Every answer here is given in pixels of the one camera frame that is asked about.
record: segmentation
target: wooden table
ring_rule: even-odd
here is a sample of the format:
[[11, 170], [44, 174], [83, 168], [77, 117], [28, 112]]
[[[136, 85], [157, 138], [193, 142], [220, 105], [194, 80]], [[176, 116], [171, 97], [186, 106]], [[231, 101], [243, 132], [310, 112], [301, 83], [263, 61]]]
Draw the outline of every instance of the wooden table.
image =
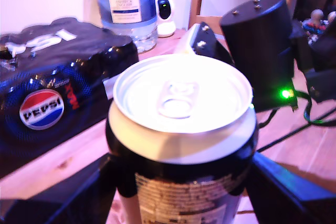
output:
[[[140, 60], [172, 53], [184, 34], [185, 31], [177, 30], [173, 36], [159, 39], [155, 48], [139, 55]], [[307, 90], [304, 76], [297, 69], [293, 81], [297, 90]], [[304, 125], [305, 105], [306, 101], [299, 100], [299, 109], [295, 112], [292, 112], [291, 108], [280, 109], [269, 125], [260, 130], [258, 147]], [[312, 118], [334, 106], [336, 106], [334, 101], [314, 104]], [[258, 121], [264, 121], [268, 114], [269, 112], [258, 113]], [[104, 126], [105, 120], [0, 180], [1, 198], [27, 199], [68, 178], [108, 152]], [[336, 193], [335, 153], [336, 128], [316, 126], [311, 126], [264, 152], [267, 157], [291, 172]], [[258, 223], [247, 196], [242, 198], [238, 211], [234, 224]], [[120, 223], [120, 219], [122, 219], [122, 210], [119, 196], [116, 195], [108, 224]]]

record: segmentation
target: water bottle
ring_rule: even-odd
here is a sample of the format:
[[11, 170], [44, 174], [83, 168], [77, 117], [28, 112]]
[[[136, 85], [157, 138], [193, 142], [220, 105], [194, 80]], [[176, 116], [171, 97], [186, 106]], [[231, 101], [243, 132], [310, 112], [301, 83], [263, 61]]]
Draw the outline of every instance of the water bottle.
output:
[[98, 0], [98, 5], [103, 27], [131, 36], [138, 52], [156, 45], [155, 0]]

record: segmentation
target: can label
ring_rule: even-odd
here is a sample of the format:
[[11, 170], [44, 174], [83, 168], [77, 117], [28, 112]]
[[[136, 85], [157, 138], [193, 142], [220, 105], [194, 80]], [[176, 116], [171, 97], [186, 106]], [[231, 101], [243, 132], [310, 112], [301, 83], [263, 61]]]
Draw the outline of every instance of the can label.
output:
[[222, 224], [227, 195], [245, 178], [232, 175], [210, 182], [175, 184], [135, 174], [142, 223]]

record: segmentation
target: black cable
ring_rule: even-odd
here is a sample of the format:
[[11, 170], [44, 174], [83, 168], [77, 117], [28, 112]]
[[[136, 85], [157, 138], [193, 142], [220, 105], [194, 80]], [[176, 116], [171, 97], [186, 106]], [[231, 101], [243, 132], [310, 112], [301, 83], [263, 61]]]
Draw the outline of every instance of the black cable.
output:
[[259, 129], [261, 129], [261, 128], [265, 127], [267, 124], [269, 124], [269, 122], [275, 116], [275, 114], [277, 113], [277, 111], [278, 111], [277, 109], [276, 110], [272, 110], [272, 112], [270, 113], [268, 119], [265, 122], [258, 124]]
[[[301, 97], [301, 96], [307, 96], [307, 95], [308, 95], [308, 94], [306, 94], [306, 93], [303, 93], [304, 95], [301, 94], [301, 93], [303, 93], [303, 92], [298, 93], [297, 96], [298, 96], [298, 97]], [[318, 117], [318, 118], [317, 118], [316, 120], [314, 120], [314, 121], [321, 121], [322, 119], [324, 119], [324, 118], [330, 116], [330, 115], [331, 115], [332, 113], [334, 113], [334, 112], [336, 112], [336, 107], [333, 108], [332, 110], [330, 110], [329, 112], [327, 112], [327, 113], [321, 115], [320, 117]], [[303, 126], [297, 128], [296, 130], [294, 130], [294, 131], [288, 133], [287, 135], [285, 135], [285, 136], [283, 136], [283, 137], [281, 137], [281, 138], [279, 138], [279, 139], [277, 139], [277, 140], [274, 140], [273, 142], [271, 142], [271, 143], [265, 145], [265, 146], [262, 147], [262, 148], [259, 148], [259, 149], [257, 150], [257, 152], [263, 152], [263, 151], [265, 151], [265, 150], [267, 150], [267, 149], [273, 147], [274, 145], [276, 145], [276, 144], [278, 144], [278, 143], [280, 143], [280, 142], [286, 140], [287, 138], [289, 138], [289, 137], [295, 135], [296, 133], [299, 133], [300, 131], [302, 131], [302, 130], [308, 128], [308, 127], [311, 126], [311, 125], [314, 125], [314, 124], [312, 123], [312, 121], [309, 121], [307, 124], [305, 124], [305, 125], [303, 125]]]
[[305, 108], [305, 112], [303, 114], [304, 119], [306, 119], [306, 121], [308, 123], [310, 123], [311, 125], [315, 125], [315, 126], [323, 126], [323, 127], [334, 127], [336, 126], [336, 120], [330, 120], [330, 121], [322, 121], [321, 119], [316, 119], [316, 120], [310, 120], [310, 111], [311, 111], [311, 107], [312, 107], [312, 102], [311, 102], [311, 98], [307, 93], [301, 92], [301, 91], [296, 91], [296, 96], [297, 97], [301, 97], [304, 98], [306, 100], [308, 100], [308, 104]]

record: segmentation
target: security camera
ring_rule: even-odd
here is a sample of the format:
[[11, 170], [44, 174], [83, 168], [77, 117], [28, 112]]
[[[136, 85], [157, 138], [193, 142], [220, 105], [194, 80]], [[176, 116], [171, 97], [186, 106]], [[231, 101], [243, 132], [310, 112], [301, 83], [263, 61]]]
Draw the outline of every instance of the security camera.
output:
[[164, 38], [173, 35], [176, 31], [176, 25], [172, 19], [174, 2], [172, 0], [156, 0], [156, 13], [158, 14], [158, 36]]

